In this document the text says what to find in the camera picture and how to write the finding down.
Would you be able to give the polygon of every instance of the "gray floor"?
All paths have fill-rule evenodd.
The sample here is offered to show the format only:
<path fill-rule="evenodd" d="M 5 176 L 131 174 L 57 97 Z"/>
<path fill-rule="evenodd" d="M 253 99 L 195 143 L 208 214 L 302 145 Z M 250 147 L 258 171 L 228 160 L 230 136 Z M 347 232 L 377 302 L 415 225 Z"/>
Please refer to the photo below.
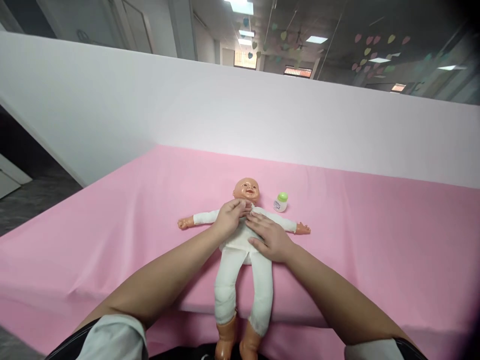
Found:
<path fill-rule="evenodd" d="M 36 169 L 32 182 L 0 199 L 0 236 L 81 190 L 57 163 Z M 0 326 L 1 360 L 40 360 L 44 357 Z"/>

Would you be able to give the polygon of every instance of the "doll head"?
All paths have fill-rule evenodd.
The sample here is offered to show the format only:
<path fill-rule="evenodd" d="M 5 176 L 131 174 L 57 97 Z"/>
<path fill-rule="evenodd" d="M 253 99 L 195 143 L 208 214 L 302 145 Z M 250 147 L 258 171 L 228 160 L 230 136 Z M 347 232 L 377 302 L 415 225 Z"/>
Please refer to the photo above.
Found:
<path fill-rule="evenodd" d="M 232 193 L 235 199 L 247 199 L 254 205 L 260 198 L 259 183 L 251 177 L 245 177 L 236 183 Z"/>

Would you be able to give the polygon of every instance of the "doll foot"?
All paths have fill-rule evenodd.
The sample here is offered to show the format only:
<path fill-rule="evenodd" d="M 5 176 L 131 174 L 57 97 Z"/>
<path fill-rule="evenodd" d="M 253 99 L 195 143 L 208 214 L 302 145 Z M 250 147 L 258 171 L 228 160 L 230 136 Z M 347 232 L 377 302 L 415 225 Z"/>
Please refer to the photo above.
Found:
<path fill-rule="evenodd" d="M 230 360 L 232 348 L 235 344 L 235 330 L 237 329 L 237 313 L 226 324 L 217 324 L 218 342 L 215 348 L 215 360 Z"/>
<path fill-rule="evenodd" d="M 249 321 L 246 325 L 243 340 L 240 342 L 240 356 L 242 360 L 258 360 L 258 350 L 261 342 L 262 337 L 255 332 Z"/>

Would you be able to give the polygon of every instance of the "small bottle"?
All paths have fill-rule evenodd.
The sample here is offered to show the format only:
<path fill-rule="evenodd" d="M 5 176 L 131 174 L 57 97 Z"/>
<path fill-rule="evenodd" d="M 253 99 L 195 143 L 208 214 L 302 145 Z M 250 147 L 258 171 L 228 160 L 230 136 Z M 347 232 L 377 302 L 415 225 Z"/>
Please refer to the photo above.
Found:
<path fill-rule="evenodd" d="M 278 213 L 283 213 L 287 208 L 288 199 L 289 199 L 289 195 L 286 192 L 279 193 L 276 200 L 273 202 L 273 208 Z"/>

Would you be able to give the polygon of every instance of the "ceiling light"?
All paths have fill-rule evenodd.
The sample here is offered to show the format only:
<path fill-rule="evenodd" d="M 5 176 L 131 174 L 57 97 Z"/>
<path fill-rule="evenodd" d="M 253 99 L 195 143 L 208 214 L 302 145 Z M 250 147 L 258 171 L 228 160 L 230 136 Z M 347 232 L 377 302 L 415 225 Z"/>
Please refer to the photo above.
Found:
<path fill-rule="evenodd" d="M 376 57 L 376 58 L 370 59 L 370 60 L 368 60 L 368 61 L 371 61 L 372 63 L 386 63 L 386 62 L 388 62 L 388 61 L 390 61 L 390 60 L 385 59 L 385 58 L 383 58 L 383 57 Z"/>
<path fill-rule="evenodd" d="M 391 91 L 401 92 L 401 91 L 403 91 L 403 89 L 405 89 L 406 86 L 407 86 L 407 85 L 396 83 L 396 84 L 393 85 L 393 87 L 391 88 Z"/>
<path fill-rule="evenodd" d="M 252 46 L 252 40 L 238 39 L 238 42 L 240 43 L 240 45 Z"/>
<path fill-rule="evenodd" d="M 321 37 L 321 36 L 310 36 L 306 42 L 307 43 L 315 43 L 315 44 L 322 44 L 328 40 L 327 37 Z"/>
<path fill-rule="evenodd" d="M 231 9 L 234 13 L 253 15 L 254 4 L 248 1 L 230 1 Z"/>
<path fill-rule="evenodd" d="M 450 65 L 450 66 L 442 66 L 442 67 L 437 67 L 437 69 L 440 70 L 465 70 L 465 66 L 460 66 L 460 65 Z"/>
<path fill-rule="evenodd" d="M 255 36 L 255 33 L 253 31 L 238 30 L 238 32 L 240 33 L 240 35 L 243 35 L 243 36 L 249 36 L 252 38 Z"/>

